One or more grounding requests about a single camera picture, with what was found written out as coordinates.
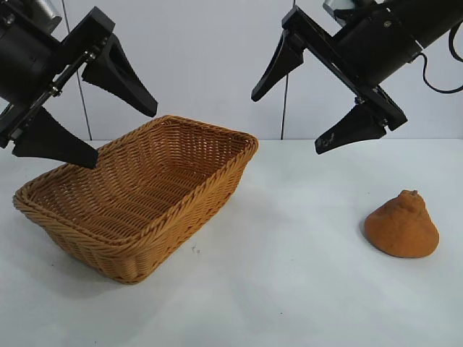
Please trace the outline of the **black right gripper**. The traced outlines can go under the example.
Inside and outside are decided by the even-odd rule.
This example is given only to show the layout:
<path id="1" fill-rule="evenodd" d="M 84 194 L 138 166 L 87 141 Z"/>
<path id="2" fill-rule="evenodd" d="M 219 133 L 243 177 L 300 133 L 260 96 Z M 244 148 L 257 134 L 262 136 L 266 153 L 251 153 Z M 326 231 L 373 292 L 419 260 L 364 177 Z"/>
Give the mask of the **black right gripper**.
<path id="1" fill-rule="evenodd" d="M 386 6 L 327 6 L 325 10 L 341 25 L 335 35 L 327 33 L 298 6 L 285 15 L 285 30 L 251 92 L 251 100 L 259 101 L 303 64 L 303 51 L 308 50 L 359 99 L 377 107 L 375 113 L 367 102 L 354 106 L 315 141 L 319 155 L 355 142 L 380 139 L 386 135 L 384 126 L 394 131 L 407 122 L 381 83 L 421 51 Z"/>

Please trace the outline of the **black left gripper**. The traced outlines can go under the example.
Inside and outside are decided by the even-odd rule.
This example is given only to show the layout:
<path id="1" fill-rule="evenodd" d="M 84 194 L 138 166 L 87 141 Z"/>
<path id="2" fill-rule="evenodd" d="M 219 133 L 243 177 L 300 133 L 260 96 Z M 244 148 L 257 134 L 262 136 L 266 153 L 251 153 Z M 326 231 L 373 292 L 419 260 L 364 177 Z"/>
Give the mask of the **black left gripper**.
<path id="1" fill-rule="evenodd" d="M 122 99 L 146 116 L 158 102 L 140 81 L 113 33 L 114 22 L 98 7 L 63 40 L 52 35 L 62 16 L 54 6 L 1 7 L 1 147 L 17 129 L 18 158 L 45 158 L 94 169 L 98 151 L 65 129 L 44 107 L 72 75 L 87 64 L 82 80 Z"/>

